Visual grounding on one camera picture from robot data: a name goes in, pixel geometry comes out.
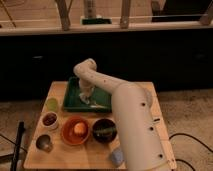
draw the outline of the cable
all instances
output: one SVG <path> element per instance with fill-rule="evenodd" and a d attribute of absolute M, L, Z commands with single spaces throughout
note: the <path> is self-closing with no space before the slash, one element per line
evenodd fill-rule
<path fill-rule="evenodd" d="M 195 168 L 187 161 L 183 160 L 183 159 L 175 159 L 177 162 L 182 162 L 184 164 L 186 164 L 187 166 L 189 166 L 193 171 L 196 171 Z"/>
<path fill-rule="evenodd" d="M 2 133 L 0 133 L 0 136 L 1 136 L 2 138 L 4 138 L 5 140 L 11 142 L 12 144 L 16 145 L 15 142 L 13 142 L 13 141 L 10 140 L 9 138 L 5 137 Z M 21 148 L 25 153 L 27 153 L 27 150 L 26 150 L 25 148 L 23 148 L 23 147 L 20 147 L 20 148 Z"/>
<path fill-rule="evenodd" d="M 189 134 L 186 134 L 186 133 L 176 133 L 176 134 L 173 134 L 172 136 L 169 137 L 169 139 L 171 140 L 173 137 L 178 136 L 178 135 L 187 136 L 187 137 L 190 137 L 190 138 L 196 140 L 197 142 L 199 142 L 200 144 L 202 144 L 204 147 L 206 147 L 211 153 L 213 153 L 213 150 L 209 146 L 207 146 L 205 143 L 203 143 L 202 141 L 200 141 L 196 137 L 194 137 L 192 135 L 189 135 Z"/>

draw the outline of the green plate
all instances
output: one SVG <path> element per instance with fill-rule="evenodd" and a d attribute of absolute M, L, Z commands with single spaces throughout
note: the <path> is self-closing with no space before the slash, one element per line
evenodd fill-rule
<path fill-rule="evenodd" d="M 79 79 L 71 77 L 69 79 L 66 94 L 63 102 L 63 109 L 69 112 L 97 112 L 111 113 L 111 95 L 106 91 L 95 87 L 90 98 L 91 104 L 85 104 L 79 98 Z"/>

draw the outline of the bowl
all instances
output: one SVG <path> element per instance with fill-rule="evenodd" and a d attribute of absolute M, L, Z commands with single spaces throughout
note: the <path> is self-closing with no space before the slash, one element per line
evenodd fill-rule
<path fill-rule="evenodd" d="M 89 123 L 80 116 L 71 116 L 61 129 L 61 138 L 68 145 L 80 145 L 90 135 Z"/>
<path fill-rule="evenodd" d="M 100 143 L 112 142 L 117 135 L 115 123 L 110 119 L 99 119 L 92 127 L 92 134 Z"/>
<path fill-rule="evenodd" d="M 58 116 L 53 111 L 46 112 L 41 119 L 42 126 L 47 130 L 54 130 L 58 128 Z"/>

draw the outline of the white cup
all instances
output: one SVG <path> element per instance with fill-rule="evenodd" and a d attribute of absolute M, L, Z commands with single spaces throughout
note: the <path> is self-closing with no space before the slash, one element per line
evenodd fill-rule
<path fill-rule="evenodd" d="M 58 116 L 53 111 L 46 112 L 41 118 L 42 126 L 47 130 L 54 130 L 58 128 Z"/>

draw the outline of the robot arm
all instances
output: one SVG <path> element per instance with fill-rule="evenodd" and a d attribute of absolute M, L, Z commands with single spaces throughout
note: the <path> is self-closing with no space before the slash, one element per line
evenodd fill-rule
<path fill-rule="evenodd" d="M 151 94 L 135 83 L 96 72 L 96 63 L 87 59 L 74 67 L 85 96 L 93 85 L 112 94 L 112 113 L 120 145 L 129 170 L 169 171 L 164 150 L 151 116 Z"/>

